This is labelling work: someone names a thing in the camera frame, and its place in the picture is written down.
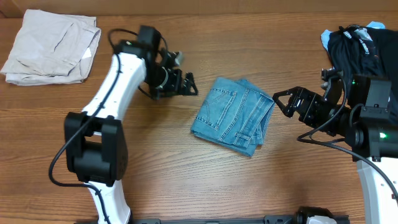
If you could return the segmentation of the light blue denim jeans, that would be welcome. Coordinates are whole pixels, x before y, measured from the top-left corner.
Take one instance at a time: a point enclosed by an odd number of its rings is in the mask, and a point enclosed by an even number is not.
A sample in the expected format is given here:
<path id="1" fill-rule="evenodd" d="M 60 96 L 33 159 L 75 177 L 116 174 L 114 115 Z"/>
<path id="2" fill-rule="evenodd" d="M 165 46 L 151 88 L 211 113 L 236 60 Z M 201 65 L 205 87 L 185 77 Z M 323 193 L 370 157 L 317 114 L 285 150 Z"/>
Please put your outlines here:
<path id="1" fill-rule="evenodd" d="M 195 117 L 191 132 L 251 157 L 264 144 L 274 100 L 246 79 L 217 78 Z"/>

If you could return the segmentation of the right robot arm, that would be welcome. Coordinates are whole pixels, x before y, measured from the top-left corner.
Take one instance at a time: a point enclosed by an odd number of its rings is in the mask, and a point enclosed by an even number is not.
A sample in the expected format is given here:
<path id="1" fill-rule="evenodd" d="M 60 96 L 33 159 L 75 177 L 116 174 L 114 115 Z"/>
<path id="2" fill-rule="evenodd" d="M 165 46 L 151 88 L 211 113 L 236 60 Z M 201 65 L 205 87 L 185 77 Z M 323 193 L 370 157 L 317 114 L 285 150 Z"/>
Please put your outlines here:
<path id="1" fill-rule="evenodd" d="M 274 93 L 287 117 L 298 113 L 311 131 L 297 140 L 349 154 L 356 163 L 366 223 L 397 223 L 397 125 L 391 81 L 342 72 L 324 74 L 324 95 L 296 86 Z"/>

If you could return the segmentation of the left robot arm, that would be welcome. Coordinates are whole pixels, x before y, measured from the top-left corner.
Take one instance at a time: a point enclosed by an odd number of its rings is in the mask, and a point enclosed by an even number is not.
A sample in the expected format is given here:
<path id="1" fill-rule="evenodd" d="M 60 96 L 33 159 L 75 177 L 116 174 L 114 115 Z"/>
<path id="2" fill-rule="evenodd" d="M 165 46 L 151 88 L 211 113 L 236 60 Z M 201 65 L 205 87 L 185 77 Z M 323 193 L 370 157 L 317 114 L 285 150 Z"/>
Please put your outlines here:
<path id="1" fill-rule="evenodd" d="M 49 167 L 53 184 L 89 189 L 97 223 L 133 222 L 121 181 L 128 163 L 123 119 L 141 83 L 148 85 L 144 95 L 152 100 L 198 94 L 193 74 L 179 68 L 183 54 L 161 47 L 167 42 L 156 28 L 141 26 L 135 36 L 110 44 L 109 72 L 90 103 L 67 114 L 65 144 Z"/>

